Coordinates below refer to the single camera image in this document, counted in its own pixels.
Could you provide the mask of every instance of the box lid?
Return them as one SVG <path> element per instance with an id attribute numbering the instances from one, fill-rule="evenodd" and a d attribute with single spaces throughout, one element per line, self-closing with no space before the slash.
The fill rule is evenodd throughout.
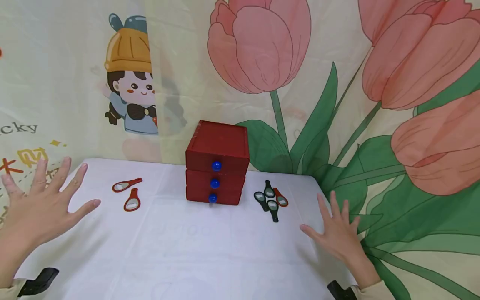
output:
<path id="1" fill-rule="evenodd" d="M 249 159 L 247 128 L 201 120 L 187 151 Z"/>

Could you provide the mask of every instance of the blue shirt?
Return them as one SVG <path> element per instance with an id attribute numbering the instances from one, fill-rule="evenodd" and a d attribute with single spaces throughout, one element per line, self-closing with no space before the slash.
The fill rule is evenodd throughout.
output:
<path id="1" fill-rule="evenodd" d="M 128 103 L 123 101 L 123 99 L 116 93 L 110 94 L 110 102 L 113 105 L 113 108 L 117 113 L 125 120 L 125 131 L 136 133 L 136 134 L 146 134 L 146 135 L 158 135 L 158 128 L 153 122 L 152 117 L 145 116 L 141 120 L 134 120 L 130 118 L 127 113 Z M 141 105 L 144 108 L 149 108 L 151 105 Z"/>

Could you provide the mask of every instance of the cartoon girl's face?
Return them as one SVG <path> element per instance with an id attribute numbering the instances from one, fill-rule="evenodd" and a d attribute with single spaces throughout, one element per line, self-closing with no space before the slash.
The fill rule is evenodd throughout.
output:
<path id="1" fill-rule="evenodd" d="M 155 90 L 150 73 L 125 71 L 125 76 L 113 82 L 113 87 L 127 103 L 154 105 Z"/>

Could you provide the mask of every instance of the black wrist strap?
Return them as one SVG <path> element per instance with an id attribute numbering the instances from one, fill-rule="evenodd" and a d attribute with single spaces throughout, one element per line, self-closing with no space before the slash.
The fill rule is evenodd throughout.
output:
<path id="1" fill-rule="evenodd" d="M 330 282 L 327 286 L 335 300 L 357 300 L 352 288 L 342 289 L 336 280 Z"/>
<path id="2" fill-rule="evenodd" d="M 23 288 L 20 290 L 20 293 L 18 293 L 18 297 L 32 296 L 46 291 L 58 273 L 59 270 L 55 268 L 43 269 L 35 280 L 27 280 L 25 282 Z"/>

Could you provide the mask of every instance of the sleeve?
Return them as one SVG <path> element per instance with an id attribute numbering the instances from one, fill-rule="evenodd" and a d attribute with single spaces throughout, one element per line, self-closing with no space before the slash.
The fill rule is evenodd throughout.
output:
<path id="1" fill-rule="evenodd" d="M 15 279 L 12 287 L 0 288 L 0 300 L 16 300 L 26 281 L 26 279 Z"/>
<path id="2" fill-rule="evenodd" d="M 358 286 L 352 286 L 352 290 L 358 300 L 395 300 L 384 281 L 380 281 L 364 289 L 360 289 Z"/>
<path id="3" fill-rule="evenodd" d="M 123 118 L 125 118 L 125 116 L 127 115 L 127 103 L 123 102 L 120 96 L 114 92 L 110 94 L 109 99 L 110 103 L 113 105 L 113 108 L 117 111 L 117 113 Z"/>

